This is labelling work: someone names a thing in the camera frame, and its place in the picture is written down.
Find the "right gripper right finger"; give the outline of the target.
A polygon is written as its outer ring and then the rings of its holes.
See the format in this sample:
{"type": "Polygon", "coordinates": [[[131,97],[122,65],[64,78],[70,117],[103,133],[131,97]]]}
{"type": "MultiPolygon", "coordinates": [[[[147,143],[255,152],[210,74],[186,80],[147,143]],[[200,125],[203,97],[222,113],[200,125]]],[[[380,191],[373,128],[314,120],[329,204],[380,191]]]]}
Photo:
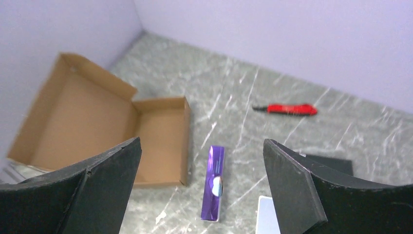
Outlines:
{"type": "Polygon", "coordinates": [[[413,187],[357,178],[263,143],[271,196],[283,234],[410,234],[413,187]]]}

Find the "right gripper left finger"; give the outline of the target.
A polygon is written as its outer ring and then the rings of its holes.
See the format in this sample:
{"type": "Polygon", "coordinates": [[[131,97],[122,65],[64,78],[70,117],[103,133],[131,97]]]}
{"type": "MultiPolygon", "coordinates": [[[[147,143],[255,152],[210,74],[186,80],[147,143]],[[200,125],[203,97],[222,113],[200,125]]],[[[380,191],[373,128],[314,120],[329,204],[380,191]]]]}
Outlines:
{"type": "Polygon", "coordinates": [[[1,233],[119,233],[141,154],[134,137],[62,169],[2,184],[1,233]]]}

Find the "brown cardboard express box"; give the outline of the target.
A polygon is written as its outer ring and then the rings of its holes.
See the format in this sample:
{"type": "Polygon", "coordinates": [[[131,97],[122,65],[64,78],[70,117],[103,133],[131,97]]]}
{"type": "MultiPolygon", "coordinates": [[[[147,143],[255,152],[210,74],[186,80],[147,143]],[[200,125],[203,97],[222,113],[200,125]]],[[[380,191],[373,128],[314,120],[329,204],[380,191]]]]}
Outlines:
{"type": "Polygon", "coordinates": [[[87,58],[60,53],[7,157],[55,171],[139,137],[142,156],[134,186],[187,185],[187,99],[134,101],[136,92],[87,58]]]}

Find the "red utility knife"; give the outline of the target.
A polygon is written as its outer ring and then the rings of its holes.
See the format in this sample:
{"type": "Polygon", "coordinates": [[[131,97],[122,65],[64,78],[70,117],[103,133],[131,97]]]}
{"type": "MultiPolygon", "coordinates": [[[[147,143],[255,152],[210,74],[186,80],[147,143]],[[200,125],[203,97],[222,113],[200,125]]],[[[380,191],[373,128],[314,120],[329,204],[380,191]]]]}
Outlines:
{"type": "Polygon", "coordinates": [[[278,104],[272,103],[266,106],[253,106],[252,109],[268,114],[282,114],[291,116],[314,116],[318,110],[310,104],[278,104]]]}

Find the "purple rectangular product box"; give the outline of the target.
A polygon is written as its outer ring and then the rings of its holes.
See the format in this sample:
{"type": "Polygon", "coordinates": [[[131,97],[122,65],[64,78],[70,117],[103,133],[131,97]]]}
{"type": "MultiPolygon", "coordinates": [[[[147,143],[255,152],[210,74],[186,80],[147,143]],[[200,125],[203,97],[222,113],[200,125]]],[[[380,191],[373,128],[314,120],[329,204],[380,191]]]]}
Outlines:
{"type": "Polygon", "coordinates": [[[201,220],[218,222],[223,193],[223,173],[225,148],[212,145],[209,149],[204,194],[201,208],[201,220]]]}

